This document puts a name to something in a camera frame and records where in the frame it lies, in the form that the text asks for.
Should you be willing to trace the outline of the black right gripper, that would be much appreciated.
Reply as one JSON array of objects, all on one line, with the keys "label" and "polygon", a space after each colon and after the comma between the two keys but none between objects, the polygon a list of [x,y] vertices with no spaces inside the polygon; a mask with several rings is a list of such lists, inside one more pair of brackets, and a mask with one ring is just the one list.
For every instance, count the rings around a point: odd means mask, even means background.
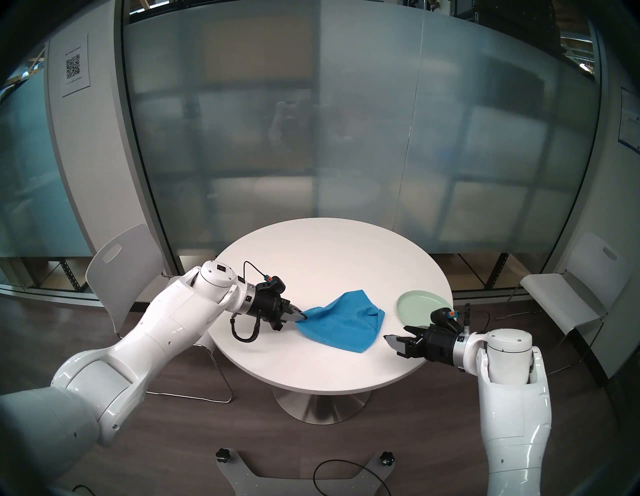
[{"label": "black right gripper", "polygon": [[431,325],[404,326],[405,331],[415,336],[384,335],[386,343],[400,357],[424,358],[442,364],[454,363],[454,347],[457,334],[448,329]]}]

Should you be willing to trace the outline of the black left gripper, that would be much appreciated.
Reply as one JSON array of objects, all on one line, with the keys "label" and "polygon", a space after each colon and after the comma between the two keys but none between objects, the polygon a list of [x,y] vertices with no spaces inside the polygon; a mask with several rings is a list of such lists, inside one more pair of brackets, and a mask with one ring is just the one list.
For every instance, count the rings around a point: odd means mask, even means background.
[{"label": "black left gripper", "polygon": [[276,331],[282,329],[283,323],[297,323],[308,319],[297,306],[274,292],[256,293],[253,298],[253,316],[259,316]]}]

